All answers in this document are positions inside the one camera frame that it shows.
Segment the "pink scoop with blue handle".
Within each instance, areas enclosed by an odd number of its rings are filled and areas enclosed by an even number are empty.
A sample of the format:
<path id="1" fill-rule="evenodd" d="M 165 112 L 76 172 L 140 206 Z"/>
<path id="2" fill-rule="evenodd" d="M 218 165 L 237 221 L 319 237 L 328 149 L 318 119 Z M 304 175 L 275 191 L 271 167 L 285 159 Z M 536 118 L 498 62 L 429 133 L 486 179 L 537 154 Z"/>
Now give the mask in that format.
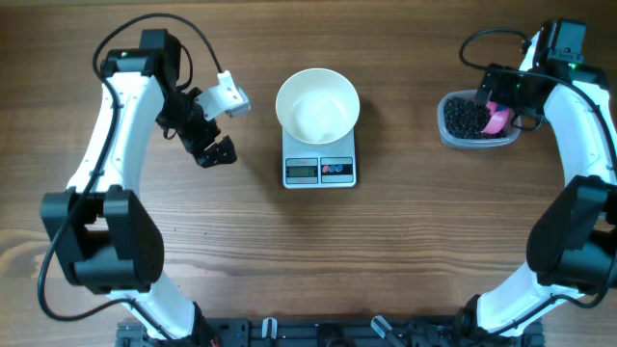
<path id="1" fill-rule="evenodd" d="M 489 111 L 487 125 L 481 131 L 482 134 L 495 135 L 499 133 L 510 120 L 511 109 L 493 101 L 488 101 L 486 108 Z"/>

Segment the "white bowl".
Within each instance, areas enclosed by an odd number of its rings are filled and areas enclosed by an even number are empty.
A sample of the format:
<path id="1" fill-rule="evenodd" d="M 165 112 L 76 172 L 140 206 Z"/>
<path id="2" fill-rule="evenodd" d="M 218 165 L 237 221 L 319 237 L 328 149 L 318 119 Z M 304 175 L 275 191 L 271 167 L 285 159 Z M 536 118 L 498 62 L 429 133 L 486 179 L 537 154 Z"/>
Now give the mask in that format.
<path id="1" fill-rule="evenodd" d="M 292 138 L 324 146 L 346 136 L 355 127 L 361 111 L 359 94 L 342 74 L 314 67 L 290 76 L 280 87 L 275 111 Z"/>

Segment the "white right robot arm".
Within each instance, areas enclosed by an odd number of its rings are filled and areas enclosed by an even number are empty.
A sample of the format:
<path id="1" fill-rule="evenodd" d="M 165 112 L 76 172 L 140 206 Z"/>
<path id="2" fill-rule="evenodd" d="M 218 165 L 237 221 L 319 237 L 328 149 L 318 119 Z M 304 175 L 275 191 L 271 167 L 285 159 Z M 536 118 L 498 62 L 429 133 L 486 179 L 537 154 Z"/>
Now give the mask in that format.
<path id="1" fill-rule="evenodd" d="M 458 316 L 460 335 L 481 344 L 513 338 L 560 304 L 596 307 L 616 286 L 616 129 L 604 71 L 583 62 L 586 26 L 546 21 L 523 38 L 517 68 L 496 64 L 475 99 L 492 101 L 553 130 L 565 187 L 529 234 L 525 263 L 496 289 L 469 302 Z"/>

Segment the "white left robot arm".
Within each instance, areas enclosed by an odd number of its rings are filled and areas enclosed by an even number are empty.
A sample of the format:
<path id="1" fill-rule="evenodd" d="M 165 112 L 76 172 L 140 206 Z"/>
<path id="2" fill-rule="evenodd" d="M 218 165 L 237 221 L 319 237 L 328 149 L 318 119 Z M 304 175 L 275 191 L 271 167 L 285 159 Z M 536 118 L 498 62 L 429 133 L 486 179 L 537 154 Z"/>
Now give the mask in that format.
<path id="1" fill-rule="evenodd" d="M 179 82 L 188 55 L 164 29 L 145 30 L 135 48 L 96 60 L 101 107 L 86 153 L 62 193 L 43 198 L 40 216 L 67 281 L 110 305 L 123 305 L 156 346 L 215 346 L 219 339 L 199 306 L 164 273 L 164 243 L 139 199 L 150 131 L 178 137 L 204 168 L 231 164 L 234 145 L 216 119 L 250 109 L 231 74 L 200 90 Z"/>

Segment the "white digital kitchen scale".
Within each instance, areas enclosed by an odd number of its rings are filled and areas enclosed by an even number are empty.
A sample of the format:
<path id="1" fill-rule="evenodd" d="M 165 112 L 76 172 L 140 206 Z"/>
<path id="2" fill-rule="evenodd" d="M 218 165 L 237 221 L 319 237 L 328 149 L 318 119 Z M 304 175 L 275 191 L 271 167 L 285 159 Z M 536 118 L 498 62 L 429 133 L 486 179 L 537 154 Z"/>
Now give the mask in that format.
<path id="1" fill-rule="evenodd" d="M 287 189 L 351 188 L 357 184 L 355 132 L 325 145 L 282 132 L 282 183 Z"/>

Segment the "pile of black beans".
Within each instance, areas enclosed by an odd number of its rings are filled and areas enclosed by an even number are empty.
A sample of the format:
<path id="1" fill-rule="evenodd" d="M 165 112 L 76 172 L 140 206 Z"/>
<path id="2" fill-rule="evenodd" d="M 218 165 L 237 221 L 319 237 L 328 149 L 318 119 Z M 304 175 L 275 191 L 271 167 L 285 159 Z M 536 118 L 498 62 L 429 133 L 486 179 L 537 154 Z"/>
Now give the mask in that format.
<path id="1" fill-rule="evenodd" d="M 495 135 L 481 133 L 490 117 L 485 105 L 458 96 L 450 97 L 443 106 L 443 114 L 446 130 L 454 138 L 490 140 L 506 136 L 504 130 Z"/>

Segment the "clear plastic container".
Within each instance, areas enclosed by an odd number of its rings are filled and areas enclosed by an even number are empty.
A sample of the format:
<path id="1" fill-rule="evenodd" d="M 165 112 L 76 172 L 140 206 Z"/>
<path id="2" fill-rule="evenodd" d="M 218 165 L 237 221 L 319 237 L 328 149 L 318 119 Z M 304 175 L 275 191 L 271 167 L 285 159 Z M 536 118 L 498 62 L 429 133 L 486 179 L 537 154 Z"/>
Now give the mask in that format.
<path id="1" fill-rule="evenodd" d="M 438 128 L 442 144 L 462 149 L 501 147 L 513 143 L 521 130 L 507 123 L 496 134 L 483 133 L 490 109 L 475 102 L 476 91 L 447 94 L 439 103 Z"/>

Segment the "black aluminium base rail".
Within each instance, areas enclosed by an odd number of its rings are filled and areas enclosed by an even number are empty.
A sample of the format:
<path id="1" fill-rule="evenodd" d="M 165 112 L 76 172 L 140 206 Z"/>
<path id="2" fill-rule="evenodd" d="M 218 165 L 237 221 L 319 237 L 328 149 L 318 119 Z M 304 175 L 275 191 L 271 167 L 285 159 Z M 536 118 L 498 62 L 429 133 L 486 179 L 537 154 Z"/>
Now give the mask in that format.
<path id="1" fill-rule="evenodd" d="M 518 337 L 493 337 L 484 342 L 462 338 L 454 343 L 454 317 L 429 316 L 411 320 L 389 320 L 391 330 L 384 337 L 371 327 L 369 320 L 262 321 L 208 319 L 216 333 L 209 346 L 546 346 L 541 321 L 527 326 Z M 189 342 L 158 340 L 148 336 L 139 322 L 118 325 L 115 346 L 194 346 Z"/>

